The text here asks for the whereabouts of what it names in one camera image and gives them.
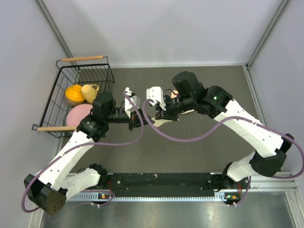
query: wire rack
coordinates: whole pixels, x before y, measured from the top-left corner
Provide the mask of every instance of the wire rack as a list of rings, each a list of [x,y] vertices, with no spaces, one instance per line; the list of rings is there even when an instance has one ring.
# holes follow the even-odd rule
[[[115,82],[108,57],[80,57],[62,59],[56,62],[59,72],[48,98],[40,124],[33,124],[32,130],[41,130],[41,127],[65,126],[66,116],[72,109],[65,99],[65,91],[72,85],[97,84],[100,91],[112,91]],[[56,138],[70,137],[69,131],[47,131]]]

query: robotic arm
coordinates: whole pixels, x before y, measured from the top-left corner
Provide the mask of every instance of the robotic arm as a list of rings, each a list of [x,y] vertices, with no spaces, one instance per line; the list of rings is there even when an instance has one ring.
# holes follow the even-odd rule
[[[259,124],[259,120],[248,114],[223,88],[219,86],[204,88],[196,76],[187,71],[176,75],[172,82],[178,91],[178,96],[175,98],[165,95],[160,87],[147,89],[147,98],[152,99],[150,105],[156,108],[155,121],[177,121],[178,114],[189,110],[206,114],[218,122],[230,116],[241,116],[253,121],[250,124],[235,119],[224,123],[250,143],[256,151],[240,161],[229,163],[221,179],[216,181],[217,188],[224,188],[226,182],[235,183],[247,176],[272,177],[280,170],[286,159],[285,153],[291,147],[289,141],[256,127],[255,124]],[[144,124],[147,124],[139,106],[140,99],[129,88],[126,88],[126,94],[139,110]],[[73,177],[67,178],[67,175],[79,159],[93,147],[92,143],[99,141],[109,130],[109,123],[126,123],[129,130],[140,126],[139,116],[127,99],[125,108],[118,108],[115,107],[115,100],[110,92],[101,92],[93,101],[91,113],[81,121],[68,143],[54,158],[55,160],[61,156],[61,159],[34,181],[28,192],[28,198],[49,215],[54,215],[75,194],[106,182],[107,180],[102,178],[107,171],[99,165],[91,165]],[[88,145],[65,154],[72,147],[84,143]],[[31,174],[25,178],[26,187],[33,178]]]

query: wall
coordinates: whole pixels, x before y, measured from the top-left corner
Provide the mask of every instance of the wall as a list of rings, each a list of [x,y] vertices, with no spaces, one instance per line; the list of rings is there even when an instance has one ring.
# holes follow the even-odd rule
[[[254,81],[270,126],[303,143],[304,1],[293,0],[252,67]],[[302,166],[299,151],[288,152],[285,168]],[[304,199],[304,176],[296,179]]]
[[[25,228],[30,215],[21,210],[23,180],[51,160],[58,144],[31,127],[40,122],[55,61],[64,54],[33,0],[3,1],[0,21],[0,227]]]
[[[248,62],[280,0],[44,0],[74,56],[115,67]]]

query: pink object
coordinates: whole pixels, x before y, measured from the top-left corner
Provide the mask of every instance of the pink object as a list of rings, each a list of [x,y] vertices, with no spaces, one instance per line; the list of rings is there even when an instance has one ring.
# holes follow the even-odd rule
[[[83,118],[90,114],[93,105],[91,104],[80,104],[72,108],[67,114],[66,125],[68,127],[78,126]]]

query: gray floor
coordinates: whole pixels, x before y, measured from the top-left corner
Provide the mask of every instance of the gray floor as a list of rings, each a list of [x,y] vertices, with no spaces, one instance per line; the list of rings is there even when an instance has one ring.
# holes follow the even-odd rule
[[[217,67],[162,67],[113,69],[116,83],[113,94],[119,105],[122,92],[130,87],[142,100],[146,88],[161,86],[173,89],[171,79],[181,71],[194,72],[205,87],[218,85],[226,89],[250,114],[257,117],[253,100],[241,66]],[[148,113],[154,116],[154,108]],[[197,113],[180,115],[180,121],[166,123],[160,130],[179,138],[202,135],[216,122]],[[103,142],[129,142],[140,129],[128,131],[126,124],[111,124]],[[144,127],[142,139],[131,146],[95,146],[78,162],[73,172],[92,163],[103,165],[109,172],[218,172],[226,164],[249,155],[253,148],[227,127],[219,127],[205,140],[194,143],[176,143],[162,138],[149,126]]]
[[[236,208],[222,202],[113,202],[72,209],[77,204],[68,202],[51,218],[59,219],[55,223],[45,213],[40,228],[295,228],[283,192],[250,192]]]

